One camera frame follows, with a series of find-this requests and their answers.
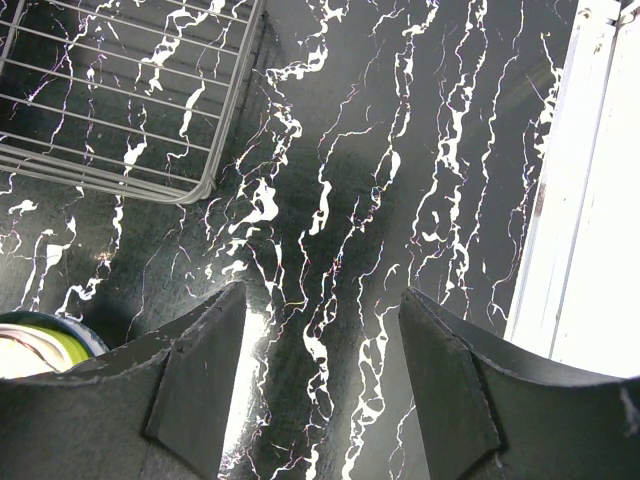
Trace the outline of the white bowl dark blue outside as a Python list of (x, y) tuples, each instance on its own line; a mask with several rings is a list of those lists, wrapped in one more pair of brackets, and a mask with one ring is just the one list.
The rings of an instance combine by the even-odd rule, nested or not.
[(64, 333), (77, 340), (92, 357), (109, 351), (107, 344), (80, 321), (35, 311), (12, 311), (1, 314), (1, 322), (30, 327), (42, 327)]

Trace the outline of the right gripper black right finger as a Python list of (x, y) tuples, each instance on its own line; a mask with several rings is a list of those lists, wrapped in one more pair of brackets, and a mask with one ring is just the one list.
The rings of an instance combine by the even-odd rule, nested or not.
[(638, 378), (543, 358), (414, 288), (399, 326), (430, 478), (638, 478)]

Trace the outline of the yellow floral scalloped bowl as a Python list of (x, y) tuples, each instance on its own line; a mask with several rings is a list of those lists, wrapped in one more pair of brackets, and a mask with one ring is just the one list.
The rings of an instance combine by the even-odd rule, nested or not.
[(71, 335), (48, 328), (1, 324), (1, 378), (62, 373), (91, 357)]

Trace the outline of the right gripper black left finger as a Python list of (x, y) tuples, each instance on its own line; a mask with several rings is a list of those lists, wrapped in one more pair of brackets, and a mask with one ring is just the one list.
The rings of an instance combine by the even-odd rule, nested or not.
[(5, 479), (213, 479), (246, 318), (233, 282), (63, 373), (1, 383)]

